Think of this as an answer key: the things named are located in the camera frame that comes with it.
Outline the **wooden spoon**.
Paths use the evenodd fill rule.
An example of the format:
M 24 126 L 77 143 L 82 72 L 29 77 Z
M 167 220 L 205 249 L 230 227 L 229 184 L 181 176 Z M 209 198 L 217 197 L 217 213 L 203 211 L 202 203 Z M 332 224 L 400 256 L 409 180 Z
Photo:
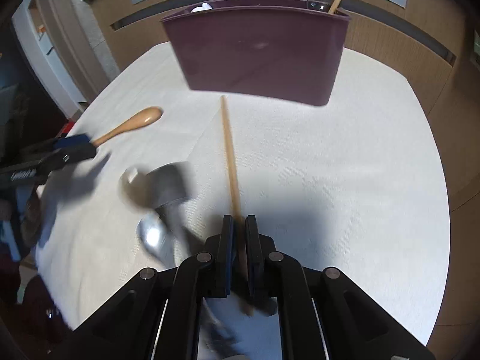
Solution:
M 105 142 L 111 140 L 113 137 L 116 137 L 122 133 L 131 132 L 136 129 L 152 125 L 154 124 L 154 122 L 158 121 L 161 118 L 163 113 L 163 110 L 156 106 L 150 106 L 148 108 L 145 108 L 136 113 L 135 115 L 131 116 L 122 124 L 112 129 L 112 131 L 110 131 L 109 133 L 106 133 L 103 136 L 92 141 L 92 144 L 95 147 L 99 147 Z

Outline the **small steel spoon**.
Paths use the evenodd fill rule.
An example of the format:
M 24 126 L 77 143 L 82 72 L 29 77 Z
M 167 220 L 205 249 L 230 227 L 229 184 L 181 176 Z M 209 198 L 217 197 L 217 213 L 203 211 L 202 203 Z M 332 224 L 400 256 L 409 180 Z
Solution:
M 145 252 L 164 267 L 176 266 L 173 237 L 157 213 L 148 213 L 139 221 L 137 237 Z

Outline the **white table cloth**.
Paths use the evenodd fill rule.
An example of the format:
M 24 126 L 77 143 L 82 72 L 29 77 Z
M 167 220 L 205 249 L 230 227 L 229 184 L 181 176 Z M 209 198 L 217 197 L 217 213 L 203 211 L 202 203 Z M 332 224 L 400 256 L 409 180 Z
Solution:
M 221 102 L 228 103 L 241 212 L 306 267 L 335 266 L 426 343 L 448 275 L 450 220 L 443 167 L 407 80 L 345 50 L 329 103 L 195 92 L 172 47 L 151 48 L 87 108 L 73 132 L 92 138 L 157 106 L 149 127 L 55 172 L 43 191 L 38 271 L 70 328 L 155 261 L 136 234 L 142 209 L 123 194 L 131 167 L 185 165 L 186 227 L 218 233 L 230 212 Z

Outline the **purple plastic utensil caddy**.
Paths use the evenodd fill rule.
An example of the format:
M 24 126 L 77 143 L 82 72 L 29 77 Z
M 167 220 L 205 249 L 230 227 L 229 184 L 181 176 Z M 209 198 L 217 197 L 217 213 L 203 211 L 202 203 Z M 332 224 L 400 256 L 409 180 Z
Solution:
M 323 107 L 350 20 L 310 0 L 211 0 L 162 25 L 191 89 Z

